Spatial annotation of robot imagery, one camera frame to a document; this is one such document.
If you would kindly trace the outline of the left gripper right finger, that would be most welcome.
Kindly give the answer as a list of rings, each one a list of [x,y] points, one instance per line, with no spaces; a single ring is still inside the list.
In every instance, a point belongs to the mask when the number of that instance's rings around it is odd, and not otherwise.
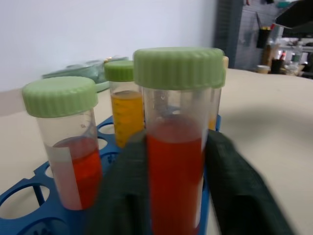
[[[213,130],[206,141],[206,179],[221,235],[295,235],[260,174]]]

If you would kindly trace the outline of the red liquid tube green cap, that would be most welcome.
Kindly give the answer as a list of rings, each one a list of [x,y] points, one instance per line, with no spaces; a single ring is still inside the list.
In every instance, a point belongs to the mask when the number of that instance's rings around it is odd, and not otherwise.
[[[224,52],[158,47],[134,52],[142,88],[153,235],[196,235],[212,90],[224,85]]]
[[[62,205],[74,211],[90,208],[102,179],[95,82],[46,78],[26,85],[22,97],[27,113],[37,119]]]

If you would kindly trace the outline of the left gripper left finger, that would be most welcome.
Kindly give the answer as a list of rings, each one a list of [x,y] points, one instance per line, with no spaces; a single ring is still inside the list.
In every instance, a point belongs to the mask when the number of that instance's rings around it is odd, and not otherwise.
[[[85,235],[152,235],[146,132],[134,134],[106,172]]]

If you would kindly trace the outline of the grey pegboard panel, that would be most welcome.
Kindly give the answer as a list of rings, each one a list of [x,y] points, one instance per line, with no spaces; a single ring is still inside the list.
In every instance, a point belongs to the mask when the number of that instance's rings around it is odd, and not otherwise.
[[[257,48],[263,26],[271,33]],[[252,71],[279,39],[306,37],[313,37],[313,0],[217,0],[213,46],[225,52],[231,69]]]

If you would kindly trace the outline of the blue test tube rack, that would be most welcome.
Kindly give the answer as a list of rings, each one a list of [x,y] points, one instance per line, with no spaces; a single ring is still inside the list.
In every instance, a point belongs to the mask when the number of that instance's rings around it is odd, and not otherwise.
[[[112,116],[97,125],[98,139],[107,142],[100,148],[103,172],[106,173],[115,161],[120,148],[115,146],[114,134],[105,134],[100,129],[112,125]],[[88,210],[71,211],[65,209],[59,199],[53,178],[46,175],[49,163],[45,162],[34,170],[35,176],[21,179],[0,195],[0,206],[14,193],[31,188],[34,190],[39,207],[28,215],[15,219],[0,218],[0,235],[82,235]],[[41,186],[49,189],[49,196],[44,199]],[[201,219],[198,235],[206,235],[209,215],[210,191],[204,180],[201,200]]]

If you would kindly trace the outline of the orange liquid tube green cap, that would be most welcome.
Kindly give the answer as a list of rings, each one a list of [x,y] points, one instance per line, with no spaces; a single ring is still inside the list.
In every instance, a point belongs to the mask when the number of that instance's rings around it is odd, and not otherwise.
[[[104,64],[105,78],[110,84],[115,142],[123,148],[129,138],[144,129],[141,88],[134,82],[133,61]]]
[[[217,130],[219,119],[220,119],[219,108],[220,108],[222,88],[225,86],[226,71],[227,69],[224,69],[223,71],[222,83],[219,84],[216,88],[213,88],[212,93],[211,93],[208,128],[214,131]]]

